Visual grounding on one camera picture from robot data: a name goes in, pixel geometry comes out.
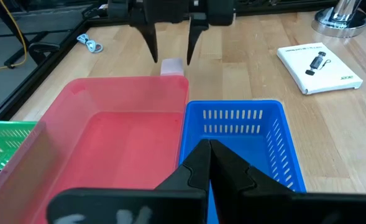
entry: red plastic bin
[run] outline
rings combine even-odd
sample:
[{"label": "red plastic bin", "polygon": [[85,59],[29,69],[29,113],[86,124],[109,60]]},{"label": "red plastic bin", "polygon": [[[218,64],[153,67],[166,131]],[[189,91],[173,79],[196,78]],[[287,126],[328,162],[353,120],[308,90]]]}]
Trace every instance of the red plastic bin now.
[{"label": "red plastic bin", "polygon": [[0,173],[0,224],[46,223],[49,201],[73,187],[155,188],[178,166],[187,100],[180,76],[67,84]]}]

